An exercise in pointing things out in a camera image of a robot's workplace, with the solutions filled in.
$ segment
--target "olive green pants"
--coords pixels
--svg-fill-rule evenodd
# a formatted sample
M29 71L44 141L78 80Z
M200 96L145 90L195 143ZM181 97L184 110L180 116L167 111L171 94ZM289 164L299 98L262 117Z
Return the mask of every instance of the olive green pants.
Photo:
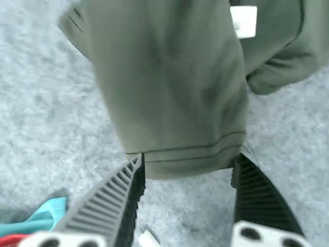
M247 83L271 93L327 61L328 0L252 2L257 35L245 40L229 0L82 0L61 17L128 157L145 153L147 178L230 167L246 136Z

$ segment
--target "blue fabric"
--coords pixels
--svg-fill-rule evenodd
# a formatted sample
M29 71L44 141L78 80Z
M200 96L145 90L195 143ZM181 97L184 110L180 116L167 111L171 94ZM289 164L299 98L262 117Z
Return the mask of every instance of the blue fabric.
M66 197L53 198L42 204L26 221L0 224L0 237L50 231L66 212Z

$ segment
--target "white scrap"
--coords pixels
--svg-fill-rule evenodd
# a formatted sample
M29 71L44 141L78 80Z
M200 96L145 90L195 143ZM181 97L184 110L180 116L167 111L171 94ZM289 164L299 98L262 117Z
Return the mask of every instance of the white scrap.
M160 247L159 242L148 230L139 236L138 242L141 247Z

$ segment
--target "gray carpet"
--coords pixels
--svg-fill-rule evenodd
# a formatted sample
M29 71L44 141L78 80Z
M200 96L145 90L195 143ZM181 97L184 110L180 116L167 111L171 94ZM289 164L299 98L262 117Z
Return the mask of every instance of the gray carpet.
M71 203L124 162L91 64L57 29L68 0L0 1L0 220L51 194ZM269 96L250 95L249 144L314 247L329 243L329 66ZM229 243L231 171L148 181L136 236L162 246Z

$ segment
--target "white label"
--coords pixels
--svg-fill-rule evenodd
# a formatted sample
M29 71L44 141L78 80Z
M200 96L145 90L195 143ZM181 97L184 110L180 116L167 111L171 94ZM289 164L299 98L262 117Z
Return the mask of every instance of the white label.
M231 15L239 39L256 36L257 6L231 6Z

